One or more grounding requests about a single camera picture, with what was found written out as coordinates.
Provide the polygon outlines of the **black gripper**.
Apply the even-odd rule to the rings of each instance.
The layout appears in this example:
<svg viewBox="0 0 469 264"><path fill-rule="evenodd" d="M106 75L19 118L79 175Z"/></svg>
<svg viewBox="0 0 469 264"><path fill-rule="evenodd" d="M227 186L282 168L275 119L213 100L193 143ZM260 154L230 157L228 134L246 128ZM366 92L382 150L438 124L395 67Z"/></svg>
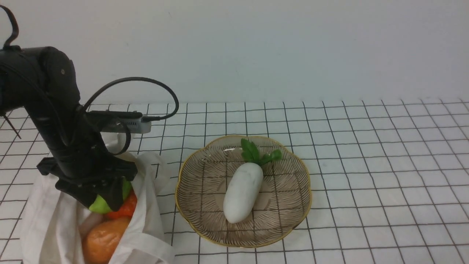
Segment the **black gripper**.
<svg viewBox="0 0 469 264"><path fill-rule="evenodd" d="M74 148L52 149L52 157L43 158L37 165L42 175L58 178L55 187L89 208L97 194L92 187L102 187L104 212L117 212L124 203L125 179L132 181L137 174L134 162L119 159L107 150Z"/></svg>

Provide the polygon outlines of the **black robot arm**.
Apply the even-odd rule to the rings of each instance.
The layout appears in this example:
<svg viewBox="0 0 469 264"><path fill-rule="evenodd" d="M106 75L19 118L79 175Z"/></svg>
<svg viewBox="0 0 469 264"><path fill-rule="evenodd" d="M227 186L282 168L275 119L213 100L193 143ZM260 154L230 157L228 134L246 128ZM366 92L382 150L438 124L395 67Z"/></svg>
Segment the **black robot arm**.
<svg viewBox="0 0 469 264"><path fill-rule="evenodd" d="M1 50L1 112L23 107L49 148L39 172L57 177L57 190L87 208L97 197L111 210L124 202L133 162L112 155L98 128L84 115L72 61L53 47Z"/></svg>

